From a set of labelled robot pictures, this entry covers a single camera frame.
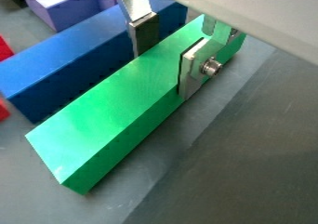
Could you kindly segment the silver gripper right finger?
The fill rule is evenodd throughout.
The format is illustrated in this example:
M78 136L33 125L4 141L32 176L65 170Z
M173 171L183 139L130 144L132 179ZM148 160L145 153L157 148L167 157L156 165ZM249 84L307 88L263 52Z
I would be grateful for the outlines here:
M201 31L207 38L201 37L180 55L177 94L183 99L189 99L239 50L237 29L204 15Z

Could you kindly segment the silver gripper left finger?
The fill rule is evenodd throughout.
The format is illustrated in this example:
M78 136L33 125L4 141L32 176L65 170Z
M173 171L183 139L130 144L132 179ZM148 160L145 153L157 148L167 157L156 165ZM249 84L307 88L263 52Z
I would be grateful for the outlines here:
M126 21L133 56L140 56L159 43L159 15L149 0L116 0Z

